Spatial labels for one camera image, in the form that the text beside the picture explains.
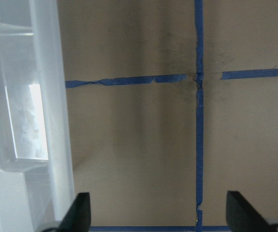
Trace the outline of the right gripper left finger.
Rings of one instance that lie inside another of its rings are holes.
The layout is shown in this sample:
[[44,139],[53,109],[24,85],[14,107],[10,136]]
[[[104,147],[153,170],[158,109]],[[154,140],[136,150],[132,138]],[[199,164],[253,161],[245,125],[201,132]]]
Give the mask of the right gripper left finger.
[[59,225],[60,232],[88,232],[91,226],[89,192],[79,193]]

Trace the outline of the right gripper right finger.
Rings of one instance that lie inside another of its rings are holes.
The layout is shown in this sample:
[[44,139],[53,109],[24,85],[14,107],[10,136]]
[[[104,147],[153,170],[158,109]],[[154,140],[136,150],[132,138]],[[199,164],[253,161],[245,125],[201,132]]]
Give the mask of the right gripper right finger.
[[239,191],[227,192],[226,222],[232,232],[271,232],[267,221]]

